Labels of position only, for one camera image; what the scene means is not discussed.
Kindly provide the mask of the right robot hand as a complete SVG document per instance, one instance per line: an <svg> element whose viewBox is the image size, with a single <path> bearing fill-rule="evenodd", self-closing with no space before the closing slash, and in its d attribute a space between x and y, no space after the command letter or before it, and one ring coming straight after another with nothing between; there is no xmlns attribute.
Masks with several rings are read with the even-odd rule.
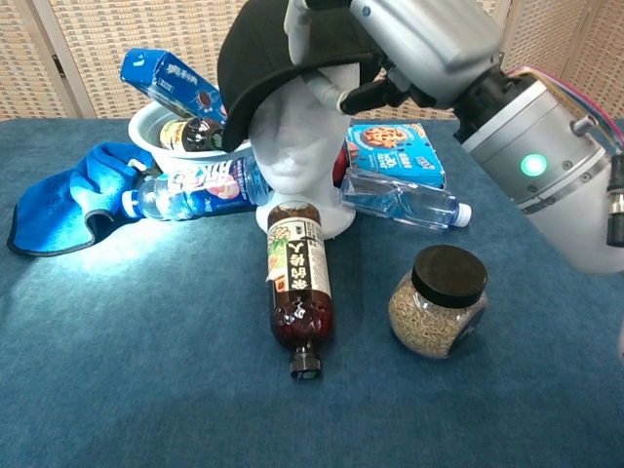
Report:
<svg viewBox="0 0 624 468"><path fill-rule="evenodd" d="M399 89L412 85L429 98L424 107L455 106L498 64L502 32L475 1L289 1L284 31L293 64L309 54L312 13L334 8L348 9L381 49Z"/></svg>

